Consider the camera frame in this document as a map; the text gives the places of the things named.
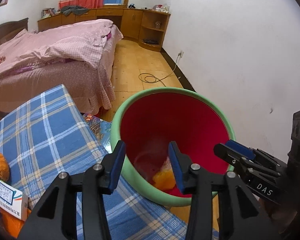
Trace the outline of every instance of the blue plaid tablecloth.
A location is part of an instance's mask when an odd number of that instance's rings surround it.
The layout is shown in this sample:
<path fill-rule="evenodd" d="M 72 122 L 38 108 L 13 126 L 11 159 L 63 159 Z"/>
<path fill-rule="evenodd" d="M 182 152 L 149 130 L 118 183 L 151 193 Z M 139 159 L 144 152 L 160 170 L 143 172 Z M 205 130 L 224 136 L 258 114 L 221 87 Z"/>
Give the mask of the blue plaid tablecloth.
<path fill-rule="evenodd" d="M 33 207 L 62 171 L 76 174 L 107 154 L 63 85 L 18 107 L 0 121 L 0 152 L 10 166 L 10 183 L 25 192 Z M 186 224 L 139 195 L 121 177 L 104 196 L 113 240 L 184 239 Z M 81 194 L 77 197 L 77 233 L 83 239 Z"/>

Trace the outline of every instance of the screw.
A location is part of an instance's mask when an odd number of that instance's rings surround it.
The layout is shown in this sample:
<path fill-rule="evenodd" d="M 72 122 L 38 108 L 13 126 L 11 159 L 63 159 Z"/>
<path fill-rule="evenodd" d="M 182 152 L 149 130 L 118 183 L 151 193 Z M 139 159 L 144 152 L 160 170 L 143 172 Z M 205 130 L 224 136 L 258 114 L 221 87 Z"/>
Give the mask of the screw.
<path fill-rule="evenodd" d="M 192 163 L 191 164 L 191 169 L 193 169 L 194 171 L 197 171 L 198 169 L 200 169 L 200 165 L 197 163 Z"/>
<path fill-rule="evenodd" d="M 235 177 L 235 173 L 233 171 L 228 171 L 227 172 L 227 176 L 231 179 L 233 179 Z"/>
<path fill-rule="evenodd" d="M 64 179 L 66 177 L 67 177 L 67 173 L 66 172 L 62 172 L 62 173 L 59 174 L 59 178 L 60 179 Z"/>
<path fill-rule="evenodd" d="M 93 169 L 94 169 L 95 171 L 100 171 L 100 170 L 102 169 L 102 167 L 103 167 L 103 166 L 102 166 L 101 164 L 98 163 L 98 164 L 96 164 L 96 165 L 93 166 Z"/>

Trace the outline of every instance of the white box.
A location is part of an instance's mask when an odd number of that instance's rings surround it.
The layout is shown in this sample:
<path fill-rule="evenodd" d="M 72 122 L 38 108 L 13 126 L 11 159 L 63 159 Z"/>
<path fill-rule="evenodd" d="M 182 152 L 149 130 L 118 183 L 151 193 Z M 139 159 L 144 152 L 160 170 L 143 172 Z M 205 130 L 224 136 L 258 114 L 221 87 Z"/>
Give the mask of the white box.
<path fill-rule="evenodd" d="M 26 221 L 28 196 L 0 180 L 0 207 L 16 218 Z"/>

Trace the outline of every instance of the wooden headboard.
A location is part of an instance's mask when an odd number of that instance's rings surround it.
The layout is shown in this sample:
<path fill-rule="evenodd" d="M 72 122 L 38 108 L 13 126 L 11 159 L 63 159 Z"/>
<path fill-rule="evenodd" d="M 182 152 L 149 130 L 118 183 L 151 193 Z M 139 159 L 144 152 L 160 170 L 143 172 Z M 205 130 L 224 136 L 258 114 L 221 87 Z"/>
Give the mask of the wooden headboard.
<path fill-rule="evenodd" d="M 0 24 L 0 45 L 14 38 L 23 29 L 28 30 L 28 18 Z"/>

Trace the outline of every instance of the mattress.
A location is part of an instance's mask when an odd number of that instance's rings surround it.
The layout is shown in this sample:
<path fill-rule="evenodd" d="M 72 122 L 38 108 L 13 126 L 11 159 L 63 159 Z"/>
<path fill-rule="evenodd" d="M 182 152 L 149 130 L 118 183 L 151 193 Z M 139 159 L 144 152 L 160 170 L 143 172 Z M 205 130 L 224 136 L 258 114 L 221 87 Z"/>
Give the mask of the mattress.
<path fill-rule="evenodd" d="M 83 61 L 55 63 L 0 79 L 0 111 L 9 113 L 40 93 L 64 84 L 82 113 L 97 114 L 100 107 L 111 108 L 115 100 L 110 81 L 114 51 L 123 36 L 117 26 L 111 28 L 98 69 Z"/>

